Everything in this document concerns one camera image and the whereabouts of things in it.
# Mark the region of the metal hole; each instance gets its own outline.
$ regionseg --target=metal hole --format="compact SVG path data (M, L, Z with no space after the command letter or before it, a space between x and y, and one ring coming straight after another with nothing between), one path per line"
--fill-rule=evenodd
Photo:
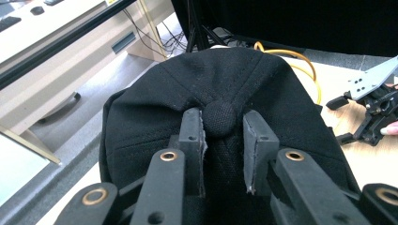
M294 161L304 160L304 156L301 153L295 151L286 152L286 157Z
M381 187L375 191L375 194L384 202L398 206L398 191Z
M97 193L100 194L99 198L97 198L95 200L91 200L90 195L91 195L91 197L93 197L92 195L97 194ZM104 188L93 189L93 190L90 190L88 193L86 193L83 196L82 203L85 205L98 204L98 203L101 203L103 200L105 200L107 196L108 196L108 191L106 191L106 189L104 189Z
M155 212L149 215L148 223L149 224L161 224L164 221L164 214L162 212Z
M173 161L176 157L177 154L175 152L165 152L161 154L161 160L163 161Z

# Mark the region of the black plastic part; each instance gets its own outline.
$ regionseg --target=black plastic part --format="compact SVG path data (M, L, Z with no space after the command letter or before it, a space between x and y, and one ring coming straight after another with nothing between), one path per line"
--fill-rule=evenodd
M112 46L112 50L114 51L114 53L120 53L126 46L128 46L134 40L135 40L134 33L129 32Z
M337 97L337 98L335 98L335 99L329 101L329 102L326 104L326 106L327 106L329 109L331 109L331 110L337 110L337 109L339 109L340 107L342 107L342 106L344 106L344 105L346 105L346 104L348 104L348 103L349 103L348 100L347 100L344 96L341 96L341 97Z
M398 188L385 184L363 187L359 209L372 224L398 224Z
M185 155L164 149L153 155L130 224L181 224Z
M61 52L71 43L83 37L85 34L90 32L100 24L104 23L135 1L136 0L119 0L118 2L103 10L98 15L94 16L91 20L84 22L83 24L65 34L63 37L58 38L38 52L35 52L31 56L22 60L16 66L6 70L2 74L0 74L0 90L7 87L9 84L17 81L27 72L44 63L47 59Z
M276 160L272 160L268 163L268 174L267 180L268 184L272 190L272 196L277 198L277 200L290 208L293 208L293 204L290 202L289 196L286 193L286 189L283 186L282 181L279 179L278 175L275 173Z
M354 135L352 133L345 133L336 137L337 142L340 145L348 144L356 142L357 140L354 139Z
M178 136L179 150L187 159L185 191L187 195L195 196L205 196L203 157L206 141L200 114L197 108L186 110Z
M116 198L117 188L111 183L85 187L70 200L55 225L112 224L112 221L109 221L109 215Z
M19 17L8 16L0 21L0 32L10 28L12 25L20 22L22 19Z
M32 7L32 9L30 9L30 12L32 12L33 15L38 16L38 15L44 13L44 8L43 7Z
M294 224L370 224L305 152L292 148L280 150L275 172L297 214ZM272 208L274 216L279 217L277 221L282 220L280 208Z
M243 116L243 172L246 189L251 194L269 196L268 162L279 150L279 139L260 113L247 112Z
M380 129L396 120L397 116L394 113L384 116L382 114L371 115L367 112L365 119L354 133L354 139L362 143L368 143L371 146L376 146L384 137L380 133Z
M137 203L144 181L145 177L143 176L119 190L120 198L117 200L117 207L119 210L124 210Z
M272 213L275 217L276 223L282 224L282 225L296 225L296 224L302 224L298 223L299 217L296 214L295 210L291 207L289 207L287 204L282 202L281 200L277 199L275 195L271 195L271 201L270 201Z

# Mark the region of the wooden surface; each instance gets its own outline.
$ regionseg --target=wooden surface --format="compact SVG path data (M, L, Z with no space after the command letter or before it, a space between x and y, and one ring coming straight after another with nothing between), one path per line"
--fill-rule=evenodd
M300 65L310 71L309 66L296 59L286 59L289 63ZM314 64L317 79L322 89L321 105L348 91L348 81L360 74L359 71L342 67ZM298 78L310 96L316 101L316 88L313 81L303 72L296 70ZM336 135L354 133L365 117L365 108L350 101L337 111L327 107L322 110L327 126L332 127ZM384 183L398 188L398 136L385 136L377 146L362 142L353 142L342 146L344 154L360 188L370 183Z

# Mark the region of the metal bracket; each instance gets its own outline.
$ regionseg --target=metal bracket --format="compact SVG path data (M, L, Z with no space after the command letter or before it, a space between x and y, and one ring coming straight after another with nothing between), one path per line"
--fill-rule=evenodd
M364 71L350 82L350 93L353 100L359 100L376 90L398 68L398 56Z
M153 155L130 225L182 224L185 155L164 149Z
M98 183L77 192L55 222L66 224L106 224L117 198L117 188L111 183Z
M293 206L272 195L271 209L278 224L370 224L305 152L280 150L274 171Z
M398 188L366 185L360 195L359 209L372 224L398 224Z

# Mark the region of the cap seam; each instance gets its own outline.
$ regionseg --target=cap seam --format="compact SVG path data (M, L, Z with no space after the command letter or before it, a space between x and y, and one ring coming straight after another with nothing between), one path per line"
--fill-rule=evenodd
M168 74L176 83L178 83L178 85L180 85L182 88L184 88L187 92L191 93L192 96L193 96L193 98L194 98L195 100L197 100L198 103L201 104L201 106L204 106L204 105L205 105L205 103L204 103L203 101L201 101L193 92L191 92L187 87L185 87L184 85L182 85L182 83L181 83L176 77L174 77L173 74L172 74L166 67L164 67L163 65L160 65L160 66L167 72L167 74Z
M258 64L260 63L260 61L261 61L261 59L262 59L263 57L264 57L264 55L261 54L260 57L258 58L257 63L255 64L255 66L254 66L254 68L253 68L251 74L247 77L246 81L243 83L242 86L240 86L239 90L237 91L237 93L236 93L236 94L234 95L234 97L232 98L232 102L235 102L235 99L237 98L238 94L239 94L240 91L243 89L243 87L246 86L246 83L247 83L248 80L251 78L251 76L252 76L252 74L253 74L253 71L255 71L255 69L257 68Z
M251 57L251 59L250 59L251 62L253 61L253 56L254 56L254 53L252 54L252 57ZM248 69L247 67L244 67L244 68L238 73L238 76L240 76L240 75L241 75L245 70L247 70L247 69ZM230 83L229 83L228 88L226 89L226 92L224 93L224 95L223 95L222 97L225 97L225 95L229 93L232 84L235 84L235 83L237 83L237 79L234 79L233 82L230 82Z
M229 154L229 147L227 147L228 145L225 143L225 139L222 139L222 144L225 146L225 149L227 150L226 152L228 153L228 163L230 163L232 165L232 168L234 170L234 173L237 174L237 168L235 168L234 165L234 160L231 159L231 154Z
M163 138L163 139L151 140L151 141L149 141L149 142L138 142L138 143L126 145L126 146L123 146L123 147L117 147L117 148L115 148L115 150L128 149L128 148L131 148L131 147L134 147L134 146L139 146L139 145L145 144L145 143L154 143L154 142L160 142L160 141L165 141L165 140L169 140L169 139L170 139L170 138ZM115 151L115 150L114 150L112 153L110 153L109 155L107 155L107 157L109 157L109 156L113 155L115 152L117 152L117 151Z
M166 128L163 128L163 129L157 129L156 131L148 131L146 133L141 133L139 135L136 135L136 136L134 135L134 136L127 137L127 138L124 138L124 139L120 139L120 140L117 140L117 141L118 142L123 142L125 140L132 140L133 141L133 140L136 140L136 139L144 137L144 136L153 137L153 136L156 136L159 133L162 133L163 131L172 131L172 130L174 130L176 128L178 128L178 126L166 127Z

